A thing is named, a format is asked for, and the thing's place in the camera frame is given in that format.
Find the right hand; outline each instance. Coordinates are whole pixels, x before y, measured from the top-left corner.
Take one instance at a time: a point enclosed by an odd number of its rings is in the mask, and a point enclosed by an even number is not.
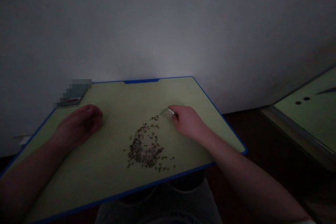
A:
[[[192,107],[172,105],[168,108],[175,112],[174,126],[182,136],[197,141],[209,130]]]

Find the hand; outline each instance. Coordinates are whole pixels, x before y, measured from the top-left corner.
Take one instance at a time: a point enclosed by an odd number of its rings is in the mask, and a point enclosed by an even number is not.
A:
[[[58,125],[50,142],[72,150],[88,140],[101,127],[102,120],[103,113],[97,106],[85,105]]]
[[[172,105],[174,126],[185,137],[198,141],[210,129],[205,125],[192,107]]]

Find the blue desk edge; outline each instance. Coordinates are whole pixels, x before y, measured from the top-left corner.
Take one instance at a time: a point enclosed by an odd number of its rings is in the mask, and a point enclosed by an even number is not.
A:
[[[240,141],[240,143],[243,145],[244,147],[244,151],[241,153],[242,155],[246,155],[247,154],[247,148],[246,146],[244,145],[244,143],[241,141],[241,139],[237,136],[237,134],[235,133],[235,131],[231,128],[231,126],[228,124],[228,122],[225,120],[224,116],[219,112],[219,110],[217,109],[217,107],[214,105],[214,103],[211,101],[211,99],[209,98],[209,96],[204,92],[203,88],[200,86],[200,84],[197,82],[197,80],[193,77],[193,76],[181,76],[181,77],[169,77],[169,78],[156,78],[156,79],[141,79],[141,80],[117,80],[117,81],[110,81],[110,82],[124,82],[125,84],[138,84],[138,83],[149,83],[149,82],[158,82],[159,80],[161,79],[174,79],[174,78],[187,78],[187,77],[191,77],[195,80],[195,82],[198,84],[198,86],[201,88],[201,90],[203,91],[203,93],[207,96],[207,98],[209,99],[209,101],[212,103],[212,105],[216,108],[217,112],[222,116],[222,118],[224,119],[224,121],[226,122],[226,124],[230,127],[230,129],[232,130],[232,132],[235,134],[235,136],[238,138],[238,140]],[[110,83],[110,82],[93,82],[92,84],[98,84],[98,83]],[[26,146],[30,143],[30,141],[34,138],[34,136],[39,132],[39,130],[43,127],[43,125],[46,123],[46,121],[48,121],[48,119],[50,118],[50,116],[54,113],[56,109],[54,108],[51,113],[48,115],[48,117],[43,121],[43,123],[37,128],[37,130],[35,131],[35,133],[30,137],[30,139],[28,140],[28,142],[22,147],[22,149],[15,155],[15,157],[11,160],[11,162],[7,165],[7,167],[2,171],[2,173],[0,174],[0,177],[2,177],[2,175],[6,172],[6,170],[12,165],[12,163],[15,161],[15,159],[17,159],[17,157],[21,154],[21,152],[26,148]],[[104,202],[107,202],[107,201],[111,201],[111,200],[114,200],[114,199],[118,199],[120,197],[124,197],[124,196],[127,196],[129,194],[132,194],[132,193],[135,193],[137,191],[140,191],[140,190],[143,190],[143,189],[146,189],[146,188],[149,188],[149,187],[152,187],[152,186],[155,186],[155,185],[158,185],[158,184],[162,184],[164,182],[168,182],[172,179],[176,179],[178,177],[182,177],[184,175],[187,175],[189,173],[192,173],[192,172],[196,172],[198,170],[202,170],[202,169],[205,169],[207,167],[210,167],[212,165],[214,165],[215,163],[212,162],[212,163],[209,163],[209,164],[206,164],[206,165],[203,165],[203,166],[200,166],[200,167],[197,167],[197,168],[194,168],[194,169],[191,169],[191,170],[188,170],[188,171],[185,171],[185,172],[182,172],[182,173],[179,173],[179,174],[175,174],[173,176],[170,176],[170,177],[167,177],[167,178],[164,178],[162,180],[158,180],[158,181],[154,181],[152,183],[149,183],[147,185],[143,185],[143,186],[140,186],[140,187],[137,187],[137,188],[134,188],[132,190],[129,190],[129,191],[126,191],[126,192],[122,192],[120,194],[117,194],[117,195],[113,195],[111,197],[108,197],[108,198],[105,198],[105,199],[102,199],[102,200],[99,200],[99,201],[95,201],[95,202],[92,202],[92,203],[89,203],[87,205],[84,205],[84,206],[80,206],[80,207],[77,207],[77,208],[74,208],[74,209],[71,209],[69,211],[66,211],[66,212],[63,212],[63,213],[59,213],[59,214],[56,214],[54,216],[51,216],[51,217],[48,217],[48,218],[45,218],[45,219],[41,219],[41,220],[38,220],[34,223],[47,223],[47,222],[50,222],[54,219],[58,219],[58,218],[61,218],[61,217],[65,217],[67,215],[70,215],[70,214],[74,214],[76,212],[79,212],[79,211],[82,211],[82,210],[85,210],[85,209],[88,209],[88,208],[91,208],[91,207],[94,207],[94,206],[97,206],[97,205],[100,205]]]

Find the pile of seeds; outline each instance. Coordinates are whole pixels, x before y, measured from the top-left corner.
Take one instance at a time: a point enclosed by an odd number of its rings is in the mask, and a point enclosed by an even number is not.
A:
[[[154,116],[149,119],[150,121],[158,121],[159,116]],[[127,153],[129,160],[127,169],[138,163],[141,167],[155,168],[158,172],[162,170],[169,170],[169,167],[163,167],[161,163],[163,160],[168,159],[167,156],[163,156],[162,152],[164,148],[160,146],[157,136],[158,124],[144,123],[134,134],[134,137],[130,136],[129,139],[132,143],[129,146],[129,152]]]

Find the white wall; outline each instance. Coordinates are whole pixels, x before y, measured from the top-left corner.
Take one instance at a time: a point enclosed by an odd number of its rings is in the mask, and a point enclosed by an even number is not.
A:
[[[275,102],[335,63],[335,0],[1,0],[0,156],[68,79],[193,75],[221,112]]]

